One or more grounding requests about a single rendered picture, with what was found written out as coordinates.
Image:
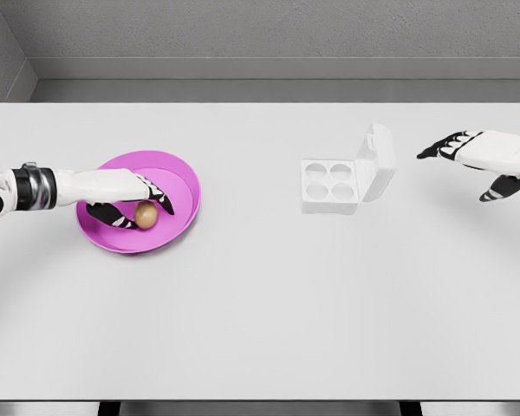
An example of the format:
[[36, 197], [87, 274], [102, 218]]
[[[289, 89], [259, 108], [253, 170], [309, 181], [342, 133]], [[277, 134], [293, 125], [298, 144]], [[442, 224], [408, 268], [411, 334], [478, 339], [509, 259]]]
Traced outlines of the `white egg box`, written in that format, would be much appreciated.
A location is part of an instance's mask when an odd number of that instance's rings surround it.
[[302, 160], [302, 212], [352, 215], [382, 196], [396, 169], [391, 131], [374, 123], [353, 159]]

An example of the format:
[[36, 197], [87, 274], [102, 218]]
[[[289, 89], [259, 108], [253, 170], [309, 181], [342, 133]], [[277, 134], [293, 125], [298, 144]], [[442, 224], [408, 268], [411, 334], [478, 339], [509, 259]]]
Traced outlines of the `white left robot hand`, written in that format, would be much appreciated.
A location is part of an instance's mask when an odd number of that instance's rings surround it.
[[84, 201], [88, 215], [110, 227], [138, 228], [134, 220], [114, 206], [118, 202], [153, 200], [168, 214], [174, 214], [171, 200], [159, 187], [147, 177], [126, 168], [78, 172], [74, 181], [81, 189], [77, 201]]

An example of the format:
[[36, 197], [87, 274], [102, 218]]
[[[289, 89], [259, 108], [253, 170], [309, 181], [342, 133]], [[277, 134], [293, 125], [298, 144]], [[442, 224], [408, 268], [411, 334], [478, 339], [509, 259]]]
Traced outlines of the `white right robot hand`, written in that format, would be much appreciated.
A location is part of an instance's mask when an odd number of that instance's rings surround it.
[[520, 135], [493, 130], [460, 131], [436, 141], [418, 159], [447, 159], [497, 178], [479, 197], [481, 202], [508, 198], [520, 191]]

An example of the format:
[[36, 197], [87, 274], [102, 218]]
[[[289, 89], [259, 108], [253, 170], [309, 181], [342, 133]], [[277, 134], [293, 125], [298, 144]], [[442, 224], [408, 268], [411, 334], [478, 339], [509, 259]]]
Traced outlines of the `brown egg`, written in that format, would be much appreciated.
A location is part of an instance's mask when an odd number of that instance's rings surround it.
[[133, 210], [133, 219], [142, 230], [149, 230], [158, 220], [158, 210], [154, 202], [140, 201]]

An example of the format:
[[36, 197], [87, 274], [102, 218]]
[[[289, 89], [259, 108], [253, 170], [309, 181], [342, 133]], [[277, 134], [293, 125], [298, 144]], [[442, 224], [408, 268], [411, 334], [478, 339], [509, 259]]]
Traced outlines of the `pink round plate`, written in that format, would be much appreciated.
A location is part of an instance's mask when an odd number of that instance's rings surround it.
[[101, 168], [126, 168], [150, 179], [171, 200], [174, 214], [158, 206], [158, 219], [151, 229], [122, 230], [92, 218], [86, 204], [79, 202], [75, 208], [77, 222], [91, 243], [119, 253], [154, 250], [180, 235], [196, 217], [200, 183], [193, 169], [179, 157], [161, 151], [136, 151], [119, 155]]

